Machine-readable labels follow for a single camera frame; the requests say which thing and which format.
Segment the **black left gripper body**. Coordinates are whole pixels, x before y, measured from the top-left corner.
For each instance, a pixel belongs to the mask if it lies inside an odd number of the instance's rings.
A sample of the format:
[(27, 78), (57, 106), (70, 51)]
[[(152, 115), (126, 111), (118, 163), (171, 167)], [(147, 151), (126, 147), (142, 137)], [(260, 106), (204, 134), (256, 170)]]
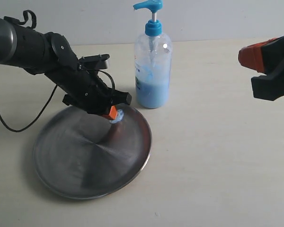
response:
[(89, 114), (109, 115), (109, 88), (101, 87), (100, 79), (79, 64), (45, 63), (44, 74), (72, 98), (71, 105)]

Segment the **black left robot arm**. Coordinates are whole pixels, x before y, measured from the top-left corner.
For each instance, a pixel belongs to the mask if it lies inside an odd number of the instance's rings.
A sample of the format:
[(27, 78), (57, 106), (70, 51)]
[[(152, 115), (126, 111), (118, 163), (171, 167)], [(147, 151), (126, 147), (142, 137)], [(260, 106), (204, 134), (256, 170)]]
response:
[(107, 69), (109, 54), (78, 58), (65, 36), (35, 30), (34, 12), (23, 11), (23, 18), (0, 18), (1, 65), (44, 74), (66, 93), (64, 104), (109, 120), (116, 118), (116, 105), (131, 103), (128, 92), (117, 90), (114, 84), (108, 87), (98, 76)]

